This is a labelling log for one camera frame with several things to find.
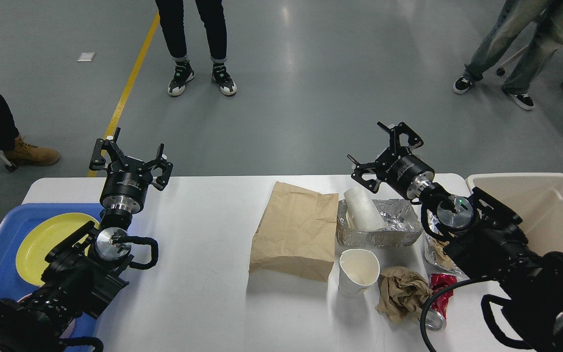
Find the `blue tray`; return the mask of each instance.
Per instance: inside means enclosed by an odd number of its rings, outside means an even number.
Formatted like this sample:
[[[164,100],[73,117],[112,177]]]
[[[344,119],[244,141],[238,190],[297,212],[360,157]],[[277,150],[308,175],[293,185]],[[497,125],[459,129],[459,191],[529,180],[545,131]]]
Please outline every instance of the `blue tray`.
[[[29,203],[10,210],[0,225],[0,299],[18,300],[37,287],[25,282],[16,271],[16,252],[25,236],[41,222],[54,216],[80,212],[100,220],[99,203]],[[97,321],[86,314],[75,321],[72,338],[94,336]],[[86,352],[88,347],[69,347],[67,352]]]

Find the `brown boot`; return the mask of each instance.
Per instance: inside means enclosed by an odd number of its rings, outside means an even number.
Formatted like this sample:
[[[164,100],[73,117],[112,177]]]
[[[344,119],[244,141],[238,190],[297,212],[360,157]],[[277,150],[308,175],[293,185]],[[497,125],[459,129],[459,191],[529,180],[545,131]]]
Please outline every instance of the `brown boot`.
[[[21,136],[14,138],[14,150],[4,151],[4,155],[17,165],[49,166],[60,160],[60,153],[56,150],[27,144]]]

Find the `yellow floor line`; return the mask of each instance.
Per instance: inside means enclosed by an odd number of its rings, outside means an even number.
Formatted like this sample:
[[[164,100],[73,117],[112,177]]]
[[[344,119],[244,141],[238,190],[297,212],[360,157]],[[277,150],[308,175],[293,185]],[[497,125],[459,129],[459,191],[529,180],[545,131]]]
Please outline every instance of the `yellow floor line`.
[[[108,123],[108,128],[106,129],[106,133],[103,134],[103,139],[107,138],[108,136],[114,135],[114,131],[116,131],[116,126],[118,125],[119,120],[121,119],[121,114],[123,113],[123,107],[125,107],[125,103],[127,103],[127,99],[130,97],[131,89],[134,86],[134,82],[136,82],[136,77],[138,76],[138,71],[140,71],[140,67],[143,66],[145,55],[147,55],[147,50],[149,49],[149,46],[152,43],[152,38],[153,35],[156,33],[156,28],[158,27],[159,22],[160,22],[160,15],[156,13],[156,16],[154,17],[152,22],[152,26],[149,28],[149,31],[147,32],[147,37],[145,38],[145,42],[143,42],[143,47],[140,48],[140,52],[138,53],[138,58],[136,58],[136,63],[134,63],[134,67],[131,69],[130,77],[127,79],[125,88],[123,88],[123,93],[121,93],[121,99],[119,99],[119,103],[116,105],[116,109],[114,109],[114,114],[112,114],[110,123]],[[96,171],[89,171],[87,174],[87,177],[94,177],[94,176],[97,176]]]

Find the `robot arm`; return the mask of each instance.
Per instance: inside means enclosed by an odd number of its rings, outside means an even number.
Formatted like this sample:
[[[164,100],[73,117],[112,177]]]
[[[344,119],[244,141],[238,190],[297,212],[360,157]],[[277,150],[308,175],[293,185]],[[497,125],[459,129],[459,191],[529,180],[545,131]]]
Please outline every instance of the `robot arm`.
[[[127,229],[132,215],[145,205],[147,188],[153,185],[163,190],[173,165],[158,148],[150,162],[126,156],[114,138],[98,139],[92,153],[91,170],[108,173],[100,202],[100,228],[89,221],[54,247],[45,257],[49,266],[41,279],[45,284],[20,302],[0,299],[0,351],[2,352],[63,352],[67,346],[93,346],[102,352],[103,343],[97,338],[60,338],[73,319],[85,312],[93,318],[112,302],[116,294],[129,283],[119,278],[127,267],[145,270],[158,262],[158,243],[152,238],[129,236]],[[105,150],[111,158],[101,155]],[[152,171],[161,169],[154,180]],[[132,244],[149,245],[149,263],[135,263],[130,254]]]
[[[449,242],[445,253],[471,283],[498,281],[510,299],[492,295],[482,299],[484,319],[498,341],[513,348],[563,352],[563,253],[550,252],[541,257],[532,252],[518,227],[522,222],[518,214],[483,190],[475,188],[470,197],[463,198],[433,182],[434,170],[411,153],[423,142],[405,123],[378,126],[388,132],[390,146],[372,163],[358,163],[347,155],[355,164],[351,178],[373,193],[386,182],[402,198],[417,199],[422,205],[425,232]],[[408,136],[406,147],[399,142],[402,134]],[[375,174],[377,179],[365,180],[364,174]],[[438,219],[439,233],[431,231],[428,211]],[[425,314],[433,300],[454,288],[447,287],[428,299]],[[494,322],[491,303],[503,307],[503,316],[523,341],[509,339],[501,332]],[[425,343],[435,351],[424,329],[421,321]]]

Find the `foil wrapper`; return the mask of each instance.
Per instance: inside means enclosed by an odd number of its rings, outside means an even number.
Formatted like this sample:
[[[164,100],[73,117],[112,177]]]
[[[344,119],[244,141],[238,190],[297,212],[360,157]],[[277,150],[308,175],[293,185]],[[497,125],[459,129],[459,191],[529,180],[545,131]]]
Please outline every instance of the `foil wrapper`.
[[[436,226],[438,219],[433,216],[433,214],[429,214],[427,220],[429,221],[429,228],[431,228],[431,230],[435,233],[438,233],[438,227]],[[453,263],[451,258],[449,258],[449,256],[447,256],[447,254],[443,250],[443,248],[449,243],[440,242],[435,238],[432,238],[428,234],[424,234],[424,237],[425,250],[423,252],[425,260],[428,263],[452,274],[462,274],[462,270],[460,270],[460,268],[458,268],[457,265]]]
[[[346,201],[338,202],[338,243],[349,247],[407,247],[413,245],[423,233],[418,215],[407,200],[373,199],[373,203],[387,226],[376,231],[359,231],[349,227]]]

